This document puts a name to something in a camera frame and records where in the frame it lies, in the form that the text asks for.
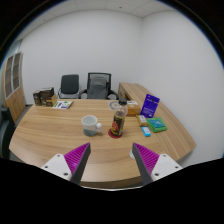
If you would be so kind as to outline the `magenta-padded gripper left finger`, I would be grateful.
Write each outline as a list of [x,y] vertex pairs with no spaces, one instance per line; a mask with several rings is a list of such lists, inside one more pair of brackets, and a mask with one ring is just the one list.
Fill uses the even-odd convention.
[[86,143],[65,155],[56,154],[42,169],[79,185],[90,153],[90,144]]

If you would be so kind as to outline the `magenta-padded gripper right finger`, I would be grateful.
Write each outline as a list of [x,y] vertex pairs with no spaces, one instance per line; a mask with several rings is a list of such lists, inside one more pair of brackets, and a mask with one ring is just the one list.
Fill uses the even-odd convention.
[[157,154],[137,143],[133,144],[131,153],[136,160],[144,185],[182,169],[169,155]]

